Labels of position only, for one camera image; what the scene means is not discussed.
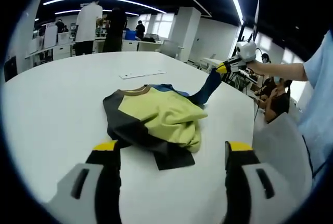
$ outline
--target white cabinet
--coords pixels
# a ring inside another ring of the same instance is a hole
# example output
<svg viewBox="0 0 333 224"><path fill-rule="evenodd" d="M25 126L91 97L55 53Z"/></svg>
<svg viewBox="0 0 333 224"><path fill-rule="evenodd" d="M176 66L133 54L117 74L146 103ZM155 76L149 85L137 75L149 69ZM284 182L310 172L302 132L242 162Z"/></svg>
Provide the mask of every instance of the white cabinet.
<svg viewBox="0 0 333 224"><path fill-rule="evenodd" d="M70 45L55 46L53 48L53 60L68 58L71 56Z"/></svg>
<svg viewBox="0 0 333 224"><path fill-rule="evenodd" d="M136 51L137 50L137 41L126 41L123 40L122 51Z"/></svg>

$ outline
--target person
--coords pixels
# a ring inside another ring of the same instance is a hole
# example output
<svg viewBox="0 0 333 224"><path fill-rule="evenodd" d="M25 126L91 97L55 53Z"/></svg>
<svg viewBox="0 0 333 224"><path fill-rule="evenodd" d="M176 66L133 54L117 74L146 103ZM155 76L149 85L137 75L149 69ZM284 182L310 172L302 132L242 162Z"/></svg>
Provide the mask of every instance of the person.
<svg viewBox="0 0 333 224"><path fill-rule="evenodd" d="M290 85L292 80L274 77L276 88L272 90L269 97L263 101L255 99L255 102L262 109L265 109L265 121L270 123L282 113L289 112Z"/></svg>
<svg viewBox="0 0 333 224"><path fill-rule="evenodd" d="M298 123L309 151L313 185L325 173L333 150L333 26L326 33L319 49L304 64L262 64L249 62L248 68L257 74L270 74L288 80L309 81L314 88L312 98Z"/></svg>
<svg viewBox="0 0 333 224"><path fill-rule="evenodd" d="M138 25L136 26L135 30L136 30L136 36L140 39L143 39L144 37L144 33L146 31L145 26L142 24L142 21L139 20Z"/></svg>
<svg viewBox="0 0 333 224"><path fill-rule="evenodd" d="M58 27L57 33L62 33L62 30L63 30L63 27L65 26L65 24L62 22L61 19L58 19L56 26Z"/></svg>
<svg viewBox="0 0 333 224"><path fill-rule="evenodd" d="M62 29L62 32L63 32L63 33L66 33L66 32L68 32L68 28L67 28L67 26L66 26L66 25L63 27L63 29Z"/></svg>
<svg viewBox="0 0 333 224"><path fill-rule="evenodd" d="M84 6L76 19L75 54L91 54L96 35L96 26L101 25L103 8L99 0Z"/></svg>
<svg viewBox="0 0 333 224"><path fill-rule="evenodd" d="M276 83L273 77L269 77L265 80L264 84L261 88L256 90L254 94L256 96L260 96L260 99L265 101L268 99L272 93L272 91L276 88Z"/></svg>
<svg viewBox="0 0 333 224"><path fill-rule="evenodd" d="M127 23L125 10L119 7L112 9L106 17L107 35L103 52L121 51L123 30Z"/></svg>

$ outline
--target office chair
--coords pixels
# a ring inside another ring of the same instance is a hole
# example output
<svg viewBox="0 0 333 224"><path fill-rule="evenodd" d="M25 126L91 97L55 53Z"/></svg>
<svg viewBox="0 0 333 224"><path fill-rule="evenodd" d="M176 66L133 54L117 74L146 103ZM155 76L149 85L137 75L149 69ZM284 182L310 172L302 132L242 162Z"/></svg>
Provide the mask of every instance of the office chair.
<svg viewBox="0 0 333 224"><path fill-rule="evenodd" d="M178 57L178 43L165 40L160 49L158 49L158 52L175 59Z"/></svg>

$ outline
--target window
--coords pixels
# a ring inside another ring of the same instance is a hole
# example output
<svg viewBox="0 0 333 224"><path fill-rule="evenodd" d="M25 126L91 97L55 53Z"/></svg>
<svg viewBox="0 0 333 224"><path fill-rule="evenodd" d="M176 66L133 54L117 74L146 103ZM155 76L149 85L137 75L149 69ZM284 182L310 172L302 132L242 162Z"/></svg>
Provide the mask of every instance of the window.
<svg viewBox="0 0 333 224"><path fill-rule="evenodd" d="M142 25L145 26L146 33L147 33L147 30L148 30L148 26L149 26L150 16L151 15L140 15L139 16L139 20L142 21Z"/></svg>
<svg viewBox="0 0 333 224"><path fill-rule="evenodd" d="M175 14L157 14L152 33L158 34L159 37L168 38L174 15Z"/></svg>

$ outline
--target round white table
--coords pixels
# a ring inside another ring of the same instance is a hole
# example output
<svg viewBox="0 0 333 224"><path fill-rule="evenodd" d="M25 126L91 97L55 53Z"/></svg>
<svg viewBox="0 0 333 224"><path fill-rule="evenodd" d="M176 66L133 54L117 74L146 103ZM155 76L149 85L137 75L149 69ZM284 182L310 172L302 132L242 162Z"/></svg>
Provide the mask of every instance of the round white table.
<svg viewBox="0 0 333 224"><path fill-rule="evenodd" d="M160 69L165 74L123 80L119 74ZM72 57L25 71L3 87L9 152L38 202L92 148L109 139L102 100L117 89L172 84L190 94L207 74L158 52L114 52ZM158 171L153 154L121 150L123 223L220 223L227 210L224 142L252 144L253 101L222 83L200 121L202 144L190 167Z"/></svg>

